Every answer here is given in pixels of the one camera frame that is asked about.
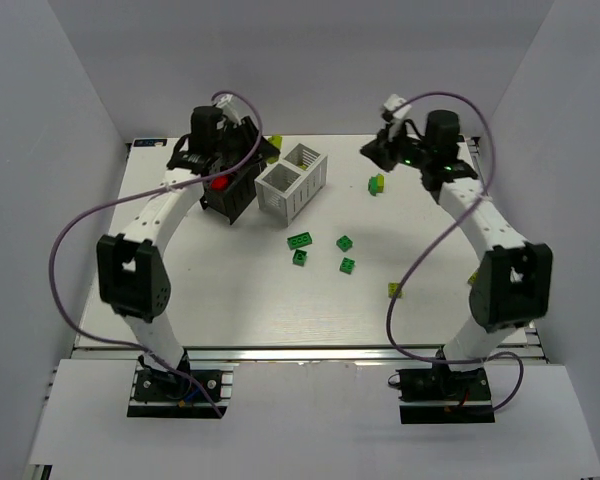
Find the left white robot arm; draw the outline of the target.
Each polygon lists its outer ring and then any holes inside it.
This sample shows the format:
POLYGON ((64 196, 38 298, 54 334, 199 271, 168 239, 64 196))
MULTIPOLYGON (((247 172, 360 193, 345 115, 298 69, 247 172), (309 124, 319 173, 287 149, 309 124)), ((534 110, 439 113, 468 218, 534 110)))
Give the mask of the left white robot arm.
POLYGON ((189 210, 199 204, 235 222, 256 196, 255 179, 278 153, 225 94, 195 108, 190 131, 175 144, 159 192, 117 235, 96 247, 99 295, 121 316, 138 344, 142 365, 154 371, 182 370, 185 349, 166 309, 171 282, 163 263, 166 247, 189 210))

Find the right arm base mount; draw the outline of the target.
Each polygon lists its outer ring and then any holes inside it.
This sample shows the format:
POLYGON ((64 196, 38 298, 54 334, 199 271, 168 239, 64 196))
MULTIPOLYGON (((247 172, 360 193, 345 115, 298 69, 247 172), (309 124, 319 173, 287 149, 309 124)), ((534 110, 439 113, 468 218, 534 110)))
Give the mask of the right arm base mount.
POLYGON ((483 363, 452 370, 433 363, 403 368, 387 384, 399 392, 403 425, 488 424, 495 422, 491 390, 483 363))

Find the red curved lego brick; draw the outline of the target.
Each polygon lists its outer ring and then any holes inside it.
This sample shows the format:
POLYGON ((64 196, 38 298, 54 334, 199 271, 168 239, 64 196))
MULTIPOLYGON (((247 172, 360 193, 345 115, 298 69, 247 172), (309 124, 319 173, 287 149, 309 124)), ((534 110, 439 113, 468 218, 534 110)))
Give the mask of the red curved lego brick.
POLYGON ((213 191, 225 191, 230 185, 230 178, 228 176, 218 176, 214 178, 209 188, 213 191))

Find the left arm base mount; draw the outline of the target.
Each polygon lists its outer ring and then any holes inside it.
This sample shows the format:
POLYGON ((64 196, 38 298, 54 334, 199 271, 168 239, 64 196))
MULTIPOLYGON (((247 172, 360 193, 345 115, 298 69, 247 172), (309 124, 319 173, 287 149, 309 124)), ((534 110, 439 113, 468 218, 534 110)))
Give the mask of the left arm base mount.
MULTIPOLYGON (((191 370, 189 374, 224 415, 231 397, 233 371, 206 367, 191 370)), ((139 362, 136 363, 126 414, 128 418, 220 419, 198 386, 171 372, 157 372, 139 362)))

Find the lime and green lego stack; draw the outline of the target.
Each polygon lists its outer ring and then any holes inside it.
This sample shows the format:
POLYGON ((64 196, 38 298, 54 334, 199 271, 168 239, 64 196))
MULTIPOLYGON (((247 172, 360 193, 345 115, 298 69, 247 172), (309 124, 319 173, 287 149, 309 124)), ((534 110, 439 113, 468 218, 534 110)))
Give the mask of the lime and green lego stack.
POLYGON ((272 135, 268 138, 268 142, 278 150, 282 148, 282 140, 281 135, 272 135))

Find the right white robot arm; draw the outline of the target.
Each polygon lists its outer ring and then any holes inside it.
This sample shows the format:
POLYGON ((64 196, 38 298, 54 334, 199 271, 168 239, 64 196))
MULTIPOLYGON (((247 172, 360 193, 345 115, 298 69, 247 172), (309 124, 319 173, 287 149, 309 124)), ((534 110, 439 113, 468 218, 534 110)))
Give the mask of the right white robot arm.
POLYGON ((420 138, 408 135, 409 105, 384 108, 384 127, 360 152, 389 172, 417 169, 424 189, 454 220, 479 261, 469 292, 468 320, 429 363, 472 371, 518 329, 543 317, 549 304, 553 253, 517 232, 495 207, 476 171, 459 156, 459 117, 427 116, 420 138))

